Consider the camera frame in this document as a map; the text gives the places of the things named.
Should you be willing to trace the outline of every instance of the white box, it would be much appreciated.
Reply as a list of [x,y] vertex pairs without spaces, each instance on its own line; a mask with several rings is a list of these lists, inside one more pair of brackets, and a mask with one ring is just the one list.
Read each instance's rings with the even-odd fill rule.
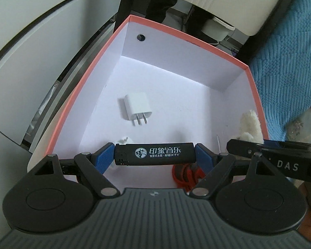
[[[137,36],[145,36],[139,41]],[[147,125],[129,121],[128,93],[146,92]],[[260,98],[247,65],[185,33],[129,16],[99,52],[73,91],[46,154],[73,158],[128,136],[135,143],[203,143],[218,153],[237,135],[241,115],[255,110],[268,139]],[[108,169],[124,187],[176,187],[171,166]]]

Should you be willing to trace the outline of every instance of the round hole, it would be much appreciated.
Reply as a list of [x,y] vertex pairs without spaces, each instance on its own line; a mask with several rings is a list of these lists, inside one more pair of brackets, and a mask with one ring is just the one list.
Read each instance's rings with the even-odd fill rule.
[[143,34],[139,34],[138,36],[137,36],[137,39],[138,39],[138,41],[144,41],[145,40],[145,35],[143,35]]

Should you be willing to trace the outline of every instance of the blue textile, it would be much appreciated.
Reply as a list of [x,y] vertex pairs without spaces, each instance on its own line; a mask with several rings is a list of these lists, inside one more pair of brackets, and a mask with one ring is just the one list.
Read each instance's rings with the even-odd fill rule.
[[311,0],[294,0],[252,59],[271,140],[285,140],[285,125],[311,106]]

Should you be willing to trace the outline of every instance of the white power adapter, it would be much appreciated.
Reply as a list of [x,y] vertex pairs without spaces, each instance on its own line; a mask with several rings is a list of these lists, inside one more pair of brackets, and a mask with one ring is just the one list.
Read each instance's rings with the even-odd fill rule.
[[124,97],[124,104],[126,105],[128,118],[130,121],[137,120],[138,124],[141,124],[140,119],[144,119],[145,123],[148,123],[146,118],[152,114],[150,104],[148,103],[148,97],[146,93],[131,93]]

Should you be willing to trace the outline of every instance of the blue knitted fabric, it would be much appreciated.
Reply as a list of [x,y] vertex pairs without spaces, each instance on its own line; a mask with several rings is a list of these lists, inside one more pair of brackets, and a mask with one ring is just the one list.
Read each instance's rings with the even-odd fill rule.
[[311,106],[311,0],[294,0],[250,69],[272,140]]

